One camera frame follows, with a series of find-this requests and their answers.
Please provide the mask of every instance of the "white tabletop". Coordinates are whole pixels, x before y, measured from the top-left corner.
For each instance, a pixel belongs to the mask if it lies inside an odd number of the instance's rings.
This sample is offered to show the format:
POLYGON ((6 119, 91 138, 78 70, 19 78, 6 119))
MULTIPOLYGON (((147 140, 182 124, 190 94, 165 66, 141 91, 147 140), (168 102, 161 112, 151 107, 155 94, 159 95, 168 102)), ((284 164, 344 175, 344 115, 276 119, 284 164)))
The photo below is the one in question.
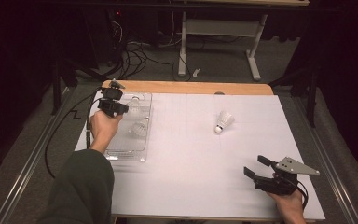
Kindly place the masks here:
MULTIPOLYGON (((189 217, 276 220, 274 202, 255 189, 243 166, 271 177, 258 155, 302 162, 277 96, 154 93, 146 161, 112 161, 112 214, 125 217, 189 217), (221 110, 235 122, 213 131, 221 110)), ((76 150, 85 147, 84 135, 76 150)), ((307 220, 324 213, 307 175, 307 220)))

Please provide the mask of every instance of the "hand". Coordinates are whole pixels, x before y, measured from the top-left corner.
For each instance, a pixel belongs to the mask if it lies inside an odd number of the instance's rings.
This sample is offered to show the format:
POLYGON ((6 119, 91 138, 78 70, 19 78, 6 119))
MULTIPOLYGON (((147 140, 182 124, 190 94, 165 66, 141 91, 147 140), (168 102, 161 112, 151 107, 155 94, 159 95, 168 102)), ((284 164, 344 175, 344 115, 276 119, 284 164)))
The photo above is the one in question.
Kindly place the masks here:
POLYGON ((292 195, 280 196, 269 192, 267 192, 267 195, 275 200, 286 224, 306 223, 303 216, 302 194, 298 189, 292 195))
POLYGON ((118 123, 123 118, 122 115, 115 117, 107 116, 103 111, 97 111, 89 118, 91 133, 94 137, 90 149, 97 150, 104 154, 112 138, 116 135, 118 123))

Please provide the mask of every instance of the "dark green sleeve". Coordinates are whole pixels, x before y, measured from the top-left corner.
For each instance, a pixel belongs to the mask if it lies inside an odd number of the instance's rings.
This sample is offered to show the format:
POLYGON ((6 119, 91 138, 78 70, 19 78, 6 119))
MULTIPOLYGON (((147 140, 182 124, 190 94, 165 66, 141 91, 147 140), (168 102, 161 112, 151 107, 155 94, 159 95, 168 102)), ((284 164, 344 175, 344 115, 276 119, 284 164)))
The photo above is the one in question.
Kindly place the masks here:
POLYGON ((111 223, 114 182, 103 154, 92 149, 74 152, 54 180, 38 223, 111 223))

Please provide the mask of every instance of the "desk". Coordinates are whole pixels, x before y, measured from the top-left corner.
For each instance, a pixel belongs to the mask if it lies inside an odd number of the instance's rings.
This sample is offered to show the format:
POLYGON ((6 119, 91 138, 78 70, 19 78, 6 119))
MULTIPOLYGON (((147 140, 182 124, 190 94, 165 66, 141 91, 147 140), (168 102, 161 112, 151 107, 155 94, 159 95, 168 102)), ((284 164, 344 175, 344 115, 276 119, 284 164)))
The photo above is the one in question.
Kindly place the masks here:
MULTIPOLYGON (((185 0, 186 2, 218 2, 228 4, 257 4, 274 6, 307 6, 309 1, 300 0, 185 0)), ((179 58, 179 77, 186 75, 186 35, 233 35, 247 36, 254 39, 251 49, 247 49, 245 54, 251 68, 254 81, 261 79, 255 62, 255 51, 257 50, 260 37, 263 34, 266 25, 267 14, 261 16, 260 21, 217 21, 217 20, 196 20, 188 19, 187 14, 183 12, 182 20, 182 43, 179 58)))
MULTIPOLYGON (((158 93, 153 94, 146 161, 111 161, 116 178, 115 217, 280 219, 274 202, 242 172, 246 165, 258 175, 271 176, 272 170, 257 162, 257 155, 302 161, 279 99, 269 86, 120 83, 127 87, 125 91, 158 93), (233 95, 211 95, 217 91, 233 95), (230 109, 236 122, 216 134, 214 121, 223 107, 230 109)), ((80 138, 76 149, 84 145, 80 138)), ((300 175, 299 180, 310 196, 306 220, 324 219, 309 177, 300 175)))

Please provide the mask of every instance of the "clear plastic tray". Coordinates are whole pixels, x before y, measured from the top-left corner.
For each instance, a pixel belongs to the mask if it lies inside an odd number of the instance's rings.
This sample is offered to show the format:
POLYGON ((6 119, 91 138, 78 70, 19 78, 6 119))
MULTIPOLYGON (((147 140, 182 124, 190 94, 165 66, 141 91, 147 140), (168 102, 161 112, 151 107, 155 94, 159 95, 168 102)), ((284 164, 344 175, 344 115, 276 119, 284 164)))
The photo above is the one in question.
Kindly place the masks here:
POLYGON ((151 127, 151 93, 125 92, 120 102, 129 106, 109 144, 105 157, 110 161, 145 161, 151 127))

